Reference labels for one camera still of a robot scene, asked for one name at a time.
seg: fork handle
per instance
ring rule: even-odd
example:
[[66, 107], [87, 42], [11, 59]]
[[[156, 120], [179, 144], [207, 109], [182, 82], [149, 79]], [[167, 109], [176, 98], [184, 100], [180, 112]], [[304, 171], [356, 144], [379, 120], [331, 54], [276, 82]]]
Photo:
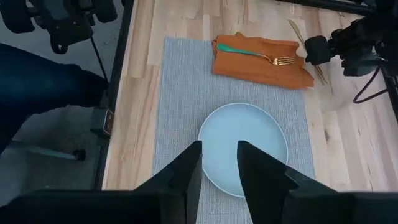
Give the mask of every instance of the fork handle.
[[230, 47], [230, 46], [225, 45], [225, 44], [217, 44], [217, 49], [218, 50], [222, 50], [224, 52], [232, 52], [232, 53], [241, 53], [241, 54], [249, 54], [249, 55], [260, 56], [259, 53], [251, 52], [251, 51], [248, 51], [248, 50], [236, 49], [236, 48]]

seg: person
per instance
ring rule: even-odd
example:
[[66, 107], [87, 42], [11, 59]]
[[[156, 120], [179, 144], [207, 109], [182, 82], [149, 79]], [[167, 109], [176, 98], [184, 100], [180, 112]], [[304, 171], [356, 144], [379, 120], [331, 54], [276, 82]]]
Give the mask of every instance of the person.
[[30, 115], [66, 105], [98, 106], [107, 85], [78, 65], [0, 44], [0, 154]]

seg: gray woven placemat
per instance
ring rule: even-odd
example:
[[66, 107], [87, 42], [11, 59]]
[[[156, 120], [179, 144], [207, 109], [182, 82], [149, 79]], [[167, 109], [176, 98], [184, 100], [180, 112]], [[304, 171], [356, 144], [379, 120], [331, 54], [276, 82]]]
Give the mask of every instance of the gray woven placemat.
[[[279, 123], [289, 147], [289, 165], [314, 177], [301, 90], [237, 80], [211, 73], [210, 41], [174, 39], [164, 44], [154, 174], [197, 140], [215, 109], [242, 102], [266, 110]], [[244, 198], [227, 195], [203, 175], [197, 223], [251, 223]]]

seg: light blue plate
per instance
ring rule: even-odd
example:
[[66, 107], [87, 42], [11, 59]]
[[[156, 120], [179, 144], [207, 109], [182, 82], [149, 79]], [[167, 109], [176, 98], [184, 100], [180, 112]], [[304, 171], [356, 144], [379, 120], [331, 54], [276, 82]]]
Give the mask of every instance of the light blue plate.
[[245, 140], [287, 164], [285, 136], [264, 110], [247, 103], [231, 103], [214, 110], [202, 124], [203, 171], [227, 194], [244, 197], [239, 178], [237, 146]]

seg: folded napkin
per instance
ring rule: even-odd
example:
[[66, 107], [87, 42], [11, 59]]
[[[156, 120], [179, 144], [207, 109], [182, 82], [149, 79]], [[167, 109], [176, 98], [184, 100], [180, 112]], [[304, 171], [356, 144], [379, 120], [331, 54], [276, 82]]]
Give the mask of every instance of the folded napkin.
[[[278, 66], [260, 56], [218, 50], [217, 43], [260, 53], [271, 57], [271, 60], [293, 55], [297, 58], [293, 64]], [[235, 35], [219, 35], [213, 40], [213, 73], [291, 89], [313, 87], [313, 77], [303, 68], [304, 58], [296, 54], [298, 47], [298, 42], [245, 37], [240, 32]]]

